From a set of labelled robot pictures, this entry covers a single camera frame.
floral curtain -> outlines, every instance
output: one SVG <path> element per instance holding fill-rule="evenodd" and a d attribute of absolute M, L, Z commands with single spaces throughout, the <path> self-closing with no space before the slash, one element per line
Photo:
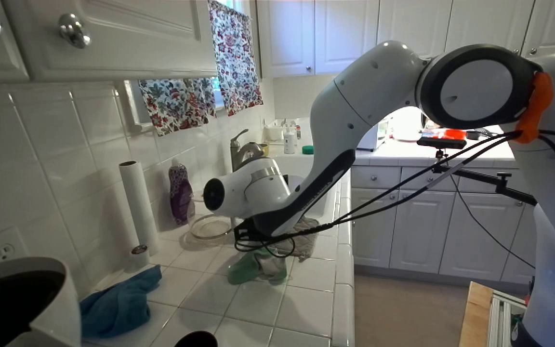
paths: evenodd
<path fill-rule="evenodd" d="M 209 123 L 215 117 L 211 79 L 140 80 L 158 136 Z"/>
<path fill-rule="evenodd" d="M 250 18 L 215 0 L 209 0 L 209 13 L 218 79 L 228 115 L 262 105 L 251 49 Z"/>

gray rag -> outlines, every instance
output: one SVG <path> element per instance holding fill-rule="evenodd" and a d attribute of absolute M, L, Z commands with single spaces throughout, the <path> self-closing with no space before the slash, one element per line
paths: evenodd
<path fill-rule="evenodd" d="M 317 227 L 318 224 L 319 223 L 316 219 L 301 217 L 299 222 L 297 222 L 297 224 L 295 224 L 295 226 L 286 233 L 293 234 L 305 229 Z M 314 252 L 314 246 L 316 245 L 317 237 L 318 233 L 293 237 L 292 239 L 295 241 L 295 250 L 292 252 L 291 255 L 299 257 L 299 261 L 304 261 L 305 259 L 311 257 L 312 253 Z M 275 248 L 280 254 L 288 254 L 292 250 L 292 242 L 290 239 L 272 244 L 271 246 Z"/>

bottle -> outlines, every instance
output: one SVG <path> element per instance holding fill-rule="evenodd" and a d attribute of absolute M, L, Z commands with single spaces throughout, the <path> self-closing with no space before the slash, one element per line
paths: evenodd
<path fill-rule="evenodd" d="M 291 127 L 286 127 L 286 133 L 284 134 L 284 154 L 295 154 L 295 143 L 297 142 L 297 136 L 291 131 Z"/>
<path fill-rule="evenodd" d="M 170 181 L 170 208 L 174 222 L 177 226 L 187 224 L 188 217 L 194 216 L 196 208 L 192 201 L 192 185 L 187 176 L 185 165 L 178 162 L 172 163 L 168 169 Z"/>

kitchen counter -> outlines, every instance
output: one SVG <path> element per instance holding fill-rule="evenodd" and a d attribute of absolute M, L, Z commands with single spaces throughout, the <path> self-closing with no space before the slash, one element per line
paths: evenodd
<path fill-rule="evenodd" d="M 330 194 L 326 203 L 334 208 L 321 223 L 350 210 L 350 172 Z M 150 321 L 115 338 L 84 341 L 84 347 L 172 347 L 196 330 L 214 333 L 221 347 L 354 346 L 350 223 L 321 232 L 311 258 L 288 257 L 289 278 L 281 285 L 261 279 L 230 285 L 227 268 L 242 255 L 232 233 L 199 246 L 187 241 L 187 230 L 160 233 L 161 250 L 150 262 L 161 266 L 163 277 L 147 295 Z M 113 274 L 96 290 L 132 275 Z"/>
<path fill-rule="evenodd" d="M 494 133 L 501 133 L 500 127 L 494 125 L 487 127 L 487 129 Z M 478 141 L 466 140 L 469 147 L 476 144 Z M 458 156 L 455 160 L 449 162 L 451 165 L 468 158 L 478 150 L 483 149 L 485 145 L 477 147 L 476 149 L 466 152 Z M 446 153 L 449 155 L 459 152 L 458 149 L 447 149 Z M 415 142 L 397 141 L 388 139 L 374 152 L 357 151 L 357 158 L 354 165 L 371 165 L 371 166 L 428 166 L 434 164 L 436 161 L 436 148 L 417 145 Z M 473 160 L 467 167 L 498 167 L 503 169 L 517 168 L 513 152 L 507 143 L 503 143 L 490 149 L 489 151 L 481 154 L 478 158 Z"/>

cabinet drawer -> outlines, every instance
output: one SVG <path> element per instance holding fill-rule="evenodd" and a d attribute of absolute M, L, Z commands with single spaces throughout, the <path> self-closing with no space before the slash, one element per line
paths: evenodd
<path fill-rule="evenodd" d="M 399 183 L 399 167 L 353 166 L 350 183 L 352 187 L 388 188 Z"/>
<path fill-rule="evenodd" d="M 421 171 L 421 169 L 423 169 L 423 167 L 403 167 L 401 169 L 401 180 L 399 181 L 403 182 L 403 180 Z M 441 175 L 442 173 L 432 173 L 431 171 L 428 171 L 399 188 L 417 190 L 429 184 L 432 180 L 435 180 Z M 459 184 L 460 182 L 460 178 L 455 175 L 453 175 L 453 180 L 455 180 L 455 184 Z M 431 190 L 455 191 L 455 185 L 450 178 L 445 178 L 444 180 L 438 182 L 438 184 L 436 184 L 434 187 L 432 187 Z"/>
<path fill-rule="evenodd" d="M 523 191 L 524 193 L 528 193 L 530 189 L 526 184 L 526 180 L 524 180 L 524 176 L 519 170 L 515 169 L 469 169 L 465 168 L 469 171 L 480 172 L 481 174 L 491 175 L 496 177 L 498 172 L 510 172 L 513 176 L 507 178 L 509 182 L 507 187 L 511 187 L 513 189 L 517 189 L 518 191 Z M 471 180 L 469 178 L 460 177 L 460 191 L 466 193 L 494 193 L 496 186 L 491 184 L 484 184 L 483 182 Z"/>

